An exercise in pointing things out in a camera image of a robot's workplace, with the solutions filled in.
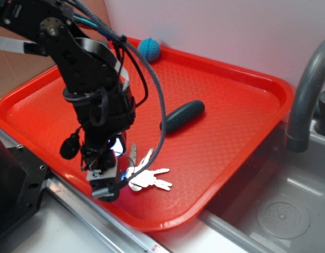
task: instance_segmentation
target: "key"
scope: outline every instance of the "key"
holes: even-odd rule
[[[155,171],[145,170],[141,174],[133,178],[131,180],[131,183],[142,188],[155,185],[156,187],[169,191],[170,187],[172,186],[172,183],[161,179],[157,179],[155,177],[155,175],[157,174],[166,173],[168,171],[169,169],[167,168],[163,168]]]
[[[137,159],[137,146],[133,146],[132,145],[132,148],[133,149],[131,149],[131,153],[130,153],[130,157],[131,158],[134,158],[135,160]],[[129,166],[129,168],[127,169],[127,171],[126,171],[126,177],[127,178],[129,178],[133,173],[136,173],[137,171],[139,171],[142,167],[144,167],[147,163],[148,163],[148,161],[149,161],[149,159],[150,159],[150,157],[151,157],[151,155],[153,154],[153,149],[150,149],[149,151],[148,151],[148,153],[146,154],[146,156],[144,156],[144,158],[140,161],[140,163],[139,163],[139,165],[136,167],[136,166]],[[129,182],[129,187],[133,190],[133,191],[140,191],[141,189],[142,189],[142,187],[140,187],[140,186],[137,186],[137,185],[134,185],[133,183],[132,183],[132,181],[133,181],[133,179]]]
[[[128,167],[135,167],[137,162],[137,145],[135,143],[131,146],[130,160]]]
[[[129,167],[128,167],[127,171],[126,171],[126,177],[129,177],[129,176],[131,176],[134,173],[135,167],[136,167],[136,163],[137,163],[137,145],[135,143],[133,143],[132,146],[131,146]],[[135,186],[131,182],[129,182],[129,187],[133,191],[140,191],[142,189],[142,187]]]

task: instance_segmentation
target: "teal cable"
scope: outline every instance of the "teal cable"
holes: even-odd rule
[[[86,20],[85,18],[75,16],[74,21],[78,22],[78,23],[81,23],[81,24],[84,24],[84,25],[87,25],[90,28],[93,28],[93,29],[96,29],[96,30],[98,29],[98,26],[95,23],[93,23],[93,22],[91,22],[89,20]]]

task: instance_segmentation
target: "blue ball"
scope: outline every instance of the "blue ball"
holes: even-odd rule
[[[148,62],[153,62],[160,55],[160,45],[157,41],[147,38],[139,43],[138,51]]]

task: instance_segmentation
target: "faucet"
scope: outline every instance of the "faucet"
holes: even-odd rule
[[[325,40],[311,56],[297,88],[285,131],[285,147],[294,152],[308,148],[310,125],[314,118],[315,131],[325,136]]]

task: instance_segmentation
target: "sink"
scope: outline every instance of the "sink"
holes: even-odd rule
[[[325,137],[309,148],[284,148],[280,123],[206,209],[260,249],[325,252]]]

